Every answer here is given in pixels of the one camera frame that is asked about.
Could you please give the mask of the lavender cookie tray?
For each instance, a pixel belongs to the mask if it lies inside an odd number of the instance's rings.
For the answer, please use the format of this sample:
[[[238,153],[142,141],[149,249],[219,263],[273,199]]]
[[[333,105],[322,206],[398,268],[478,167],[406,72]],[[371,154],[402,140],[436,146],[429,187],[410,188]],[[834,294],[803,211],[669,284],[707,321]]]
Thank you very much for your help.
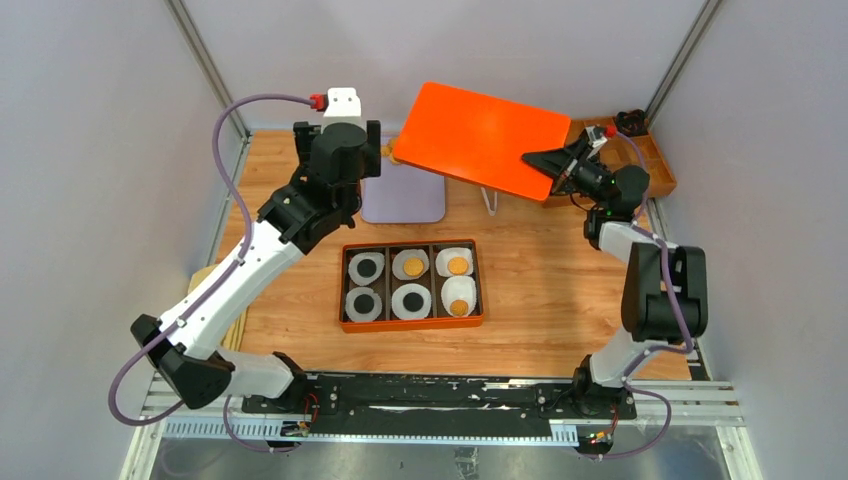
[[[384,135],[393,155],[396,138]],[[361,217],[370,224],[429,224],[446,214],[445,178],[409,165],[381,158],[381,175],[363,181]]]

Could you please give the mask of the orange box lid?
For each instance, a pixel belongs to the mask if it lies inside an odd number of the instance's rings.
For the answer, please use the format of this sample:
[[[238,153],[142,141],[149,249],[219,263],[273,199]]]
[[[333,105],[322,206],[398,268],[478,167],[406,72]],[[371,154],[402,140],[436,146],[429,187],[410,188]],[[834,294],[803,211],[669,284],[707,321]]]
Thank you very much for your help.
[[[522,155],[562,147],[571,124],[562,113],[426,82],[393,156],[431,173],[543,202],[553,180]]]

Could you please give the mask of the metal tongs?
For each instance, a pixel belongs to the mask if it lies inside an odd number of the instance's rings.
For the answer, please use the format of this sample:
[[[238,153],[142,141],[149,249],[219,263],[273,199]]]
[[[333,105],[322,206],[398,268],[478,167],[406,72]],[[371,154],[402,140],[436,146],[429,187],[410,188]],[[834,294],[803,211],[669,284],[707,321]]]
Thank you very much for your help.
[[[481,187],[480,190],[488,215],[495,216],[498,211],[498,193],[496,191],[489,191],[485,187]]]

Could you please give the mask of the black sandwich cookie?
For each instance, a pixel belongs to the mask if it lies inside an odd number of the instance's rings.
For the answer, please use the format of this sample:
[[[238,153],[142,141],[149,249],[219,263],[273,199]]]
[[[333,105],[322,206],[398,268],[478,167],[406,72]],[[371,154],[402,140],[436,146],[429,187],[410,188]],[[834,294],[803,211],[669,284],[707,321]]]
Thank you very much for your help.
[[[370,278],[377,272],[377,263],[370,258],[362,259],[357,263],[356,272],[363,278]]]
[[[425,298],[418,292],[406,293],[402,299],[402,305],[407,312],[420,312],[425,304]]]
[[[370,314],[374,309],[375,301],[370,295],[358,295],[353,301],[353,309],[357,314]]]

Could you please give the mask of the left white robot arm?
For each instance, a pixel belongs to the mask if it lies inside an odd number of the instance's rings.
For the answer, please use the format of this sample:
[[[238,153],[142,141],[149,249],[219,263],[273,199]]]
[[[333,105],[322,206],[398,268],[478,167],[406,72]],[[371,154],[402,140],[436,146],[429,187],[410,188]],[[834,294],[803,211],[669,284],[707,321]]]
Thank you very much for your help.
[[[305,98],[322,115],[293,127],[298,165],[289,182],[250,215],[230,175],[223,179],[245,220],[233,250],[186,298],[161,315],[139,316],[131,333],[177,395],[205,407],[220,397],[261,396],[283,413],[306,400],[305,374],[286,355],[223,348],[226,331],[270,283],[342,226],[353,228],[361,182],[381,171],[381,125],[364,120],[358,92],[334,87]]]

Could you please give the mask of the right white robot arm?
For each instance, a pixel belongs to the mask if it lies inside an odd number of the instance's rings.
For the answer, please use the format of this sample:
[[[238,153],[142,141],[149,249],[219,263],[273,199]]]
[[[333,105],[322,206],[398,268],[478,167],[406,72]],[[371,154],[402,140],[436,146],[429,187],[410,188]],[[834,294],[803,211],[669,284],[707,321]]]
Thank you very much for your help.
[[[563,147],[525,153],[525,164],[549,177],[552,192],[590,199],[583,235],[626,266],[621,327],[584,358],[567,393],[573,408],[596,417],[625,397],[632,376],[660,352],[687,355],[708,324],[706,255],[669,243],[639,224],[650,175],[644,164],[609,169],[600,160],[614,127],[590,126]]]

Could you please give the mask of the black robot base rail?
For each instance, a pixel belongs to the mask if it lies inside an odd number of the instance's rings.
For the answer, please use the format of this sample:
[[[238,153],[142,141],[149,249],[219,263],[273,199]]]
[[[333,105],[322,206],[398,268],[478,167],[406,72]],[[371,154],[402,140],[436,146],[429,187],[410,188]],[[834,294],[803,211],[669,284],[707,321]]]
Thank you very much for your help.
[[[553,420],[578,424],[633,420],[625,390],[584,393],[570,379],[320,372],[280,399],[257,394],[244,413],[294,414],[316,421],[314,434],[400,438],[539,438]]]

